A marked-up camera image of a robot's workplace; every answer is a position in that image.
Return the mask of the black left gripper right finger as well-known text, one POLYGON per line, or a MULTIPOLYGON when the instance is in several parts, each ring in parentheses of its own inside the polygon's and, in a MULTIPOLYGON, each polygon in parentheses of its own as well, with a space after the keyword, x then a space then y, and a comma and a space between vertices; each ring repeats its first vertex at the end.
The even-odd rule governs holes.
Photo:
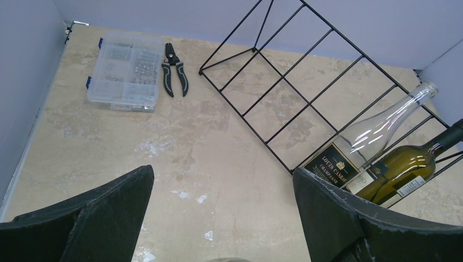
POLYGON ((462 227, 385 209, 303 168, 293 187, 312 261, 462 261, 462 227))

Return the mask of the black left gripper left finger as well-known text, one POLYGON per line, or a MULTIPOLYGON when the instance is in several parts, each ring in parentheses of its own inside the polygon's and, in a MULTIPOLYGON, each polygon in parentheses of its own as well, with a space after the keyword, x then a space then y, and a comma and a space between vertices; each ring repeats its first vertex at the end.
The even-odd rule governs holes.
POLYGON ((150 165, 1 224, 1 261, 131 261, 155 180, 150 165))

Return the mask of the clear champagne bottle black label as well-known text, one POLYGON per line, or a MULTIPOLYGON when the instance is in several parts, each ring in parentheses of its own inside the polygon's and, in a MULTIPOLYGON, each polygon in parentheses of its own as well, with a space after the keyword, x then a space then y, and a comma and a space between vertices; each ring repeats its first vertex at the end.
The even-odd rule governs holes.
POLYGON ((384 152, 399 126, 437 93, 436 84, 419 84, 392 106, 339 132, 301 167, 344 188, 384 152))

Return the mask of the olive green wine bottle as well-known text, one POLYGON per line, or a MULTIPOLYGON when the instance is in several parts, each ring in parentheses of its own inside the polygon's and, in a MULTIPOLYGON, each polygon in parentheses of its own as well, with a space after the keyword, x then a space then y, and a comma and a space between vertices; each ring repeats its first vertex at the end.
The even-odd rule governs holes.
POLYGON ((389 208, 426 184, 435 174, 436 158, 462 141, 462 120, 423 145, 393 149, 358 178, 368 178, 356 196, 389 208))

